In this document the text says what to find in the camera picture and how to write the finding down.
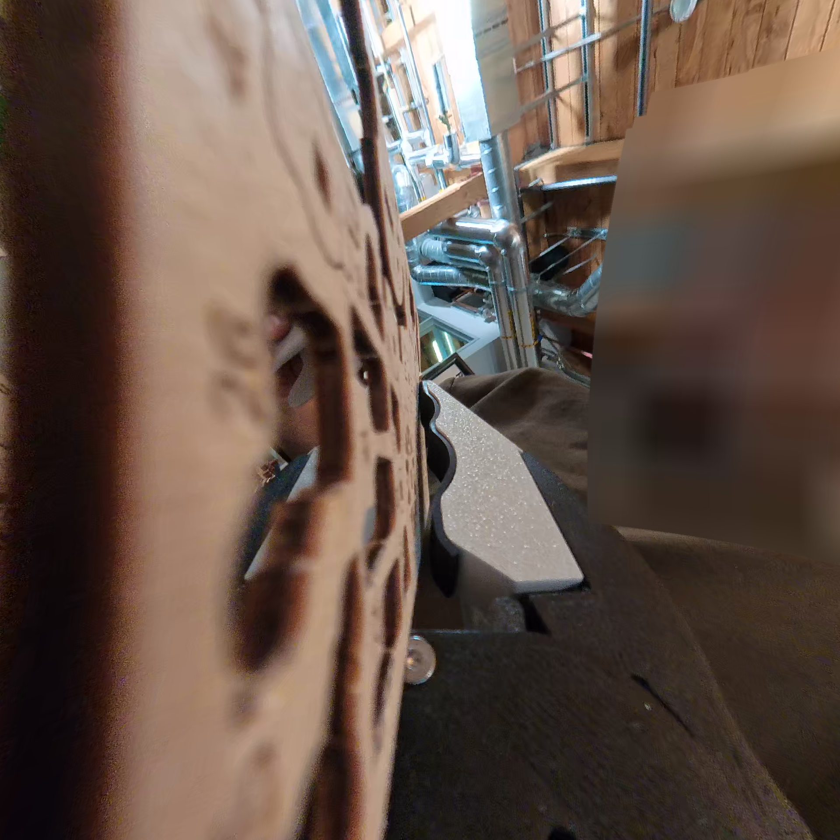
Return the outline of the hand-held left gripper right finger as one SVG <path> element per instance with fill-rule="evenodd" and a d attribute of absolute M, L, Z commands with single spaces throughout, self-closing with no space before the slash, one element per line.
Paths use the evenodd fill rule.
<path fill-rule="evenodd" d="M 540 488 L 540 462 L 433 381 L 419 418 L 429 491 L 425 557 L 447 597 L 562 592 L 584 573 Z"/>

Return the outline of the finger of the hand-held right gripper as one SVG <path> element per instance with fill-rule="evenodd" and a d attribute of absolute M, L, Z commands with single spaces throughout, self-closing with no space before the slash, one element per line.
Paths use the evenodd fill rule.
<path fill-rule="evenodd" d="M 290 407 L 300 407 L 309 402 L 316 391 L 314 355 L 308 336 L 301 327 L 292 327 L 286 337 L 278 342 L 272 357 L 275 372 L 280 372 L 294 359 L 299 359 L 301 368 L 288 388 L 287 403 Z"/>

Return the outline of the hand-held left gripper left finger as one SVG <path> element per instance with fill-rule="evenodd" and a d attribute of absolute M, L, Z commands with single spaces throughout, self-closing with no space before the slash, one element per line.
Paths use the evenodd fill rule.
<path fill-rule="evenodd" d="M 276 474 L 259 489 L 245 535 L 245 581 L 256 577 L 266 565 L 270 534 L 276 517 L 275 509 L 286 502 L 295 501 L 316 482 L 319 455 L 320 448 L 313 448 L 305 455 L 294 458 L 279 467 Z"/>

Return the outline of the wooden puzzle sheet small wheels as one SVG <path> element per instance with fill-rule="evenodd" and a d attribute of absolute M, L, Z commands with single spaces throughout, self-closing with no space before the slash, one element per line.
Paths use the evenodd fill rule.
<path fill-rule="evenodd" d="M 425 501 L 361 2 L 361 185 L 296 2 L 2 8 L 2 838 L 383 838 Z M 270 312 L 320 455 L 245 581 Z"/>

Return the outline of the person's right hand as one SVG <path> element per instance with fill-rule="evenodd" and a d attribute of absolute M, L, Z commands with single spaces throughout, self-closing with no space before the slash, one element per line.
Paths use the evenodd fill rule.
<path fill-rule="evenodd" d="M 288 316 L 278 311 L 272 311 L 266 315 L 266 337 L 278 417 L 276 450 L 287 460 L 305 455 L 319 444 L 317 380 L 313 398 L 300 407 L 290 407 L 287 403 L 288 388 L 299 373 L 301 362 L 299 359 L 294 359 L 277 373 L 272 362 L 278 342 L 286 337 L 292 327 L 299 326 L 294 325 Z"/>

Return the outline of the silver pipes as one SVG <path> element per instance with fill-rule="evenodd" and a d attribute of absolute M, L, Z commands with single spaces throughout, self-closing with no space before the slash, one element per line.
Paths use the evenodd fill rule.
<path fill-rule="evenodd" d="M 426 286 L 478 286 L 486 276 L 508 369 L 537 368 L 541 361 L 535 307 L 582 318 L 597 306 L 602 269 L 576 287 L 533 278 L 522 234 L 518 189 L 507 133 L 479 142 L 491 217 L 451 217 L 416 236 L 415 282 Z"/>

